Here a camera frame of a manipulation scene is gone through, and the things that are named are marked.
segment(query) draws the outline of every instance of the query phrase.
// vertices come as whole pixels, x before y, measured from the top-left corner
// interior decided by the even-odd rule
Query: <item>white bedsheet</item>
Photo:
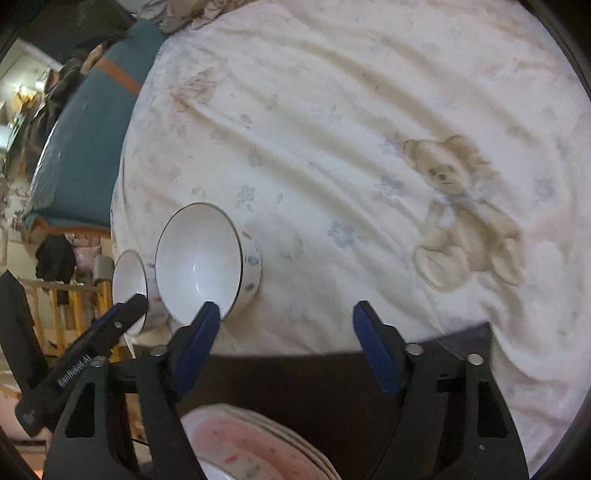
[[[470,201],[517,225],[519,286],[464,272],[441,293],[417,272],[441,194],[404,145],[454,135],[496,172]],[[516,2],[260,0],[163,45],[126,137],[113,236],[154,255],[172,214],[201,200],[248,229],[262,283],[217,353],[358,349],[362,299],[407,340],[491,321],[533,473],[591,383],[590,143],[582,86]]]

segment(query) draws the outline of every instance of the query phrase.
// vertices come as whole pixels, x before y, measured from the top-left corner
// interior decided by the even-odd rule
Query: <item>small white bowl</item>
[[[168,221],[156,249],[156,281],[182,325],[190,325],[206,301],[219,306],[221,318],[240,310],[260,280],[254,241],[215,205],[192,203]]]
[[[113,273],[113,303],[128,301],[136,293],[145,295],[150,306],[148,313],[127,330],[126,334],[131,336],[161,326],[169,314],[158,292],[154,263],[126,250],[119,256]]]

